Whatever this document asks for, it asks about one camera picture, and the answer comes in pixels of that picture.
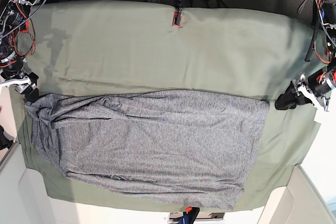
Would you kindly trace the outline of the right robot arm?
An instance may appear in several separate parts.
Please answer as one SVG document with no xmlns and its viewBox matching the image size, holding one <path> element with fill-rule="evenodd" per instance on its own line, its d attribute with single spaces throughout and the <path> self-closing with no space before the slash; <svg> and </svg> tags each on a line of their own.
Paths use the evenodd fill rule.
<svg viewBox="0 0 336 224">
<path fill-rule="evenodd" d="M 36 50 L 36 33 L 30 10 L 39 1 L 1 0 L 1 87 L 13 86 L 25 100 L 39 98 L 38 75 L 26 66 L 28 56 Z"/>
</svg>

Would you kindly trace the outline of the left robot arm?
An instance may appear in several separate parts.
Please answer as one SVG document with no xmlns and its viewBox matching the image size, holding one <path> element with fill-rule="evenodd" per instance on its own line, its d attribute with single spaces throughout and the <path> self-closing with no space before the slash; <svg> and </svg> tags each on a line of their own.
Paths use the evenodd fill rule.
<svg viewBox="0 0 336 224">
<path fill-rule="evenodd" d="M 292 80 L 275 101 L 276 110 L 295 109 L 308 103 L 328 110 L 330 99 L 326 94 L 335 89 L 335 0 L 314 2 L 314 30 L 304 60 L 309 62 L 311 56 L 316 55 L 325 66 L 308 77 L 302 74 Z"/>
</svg>

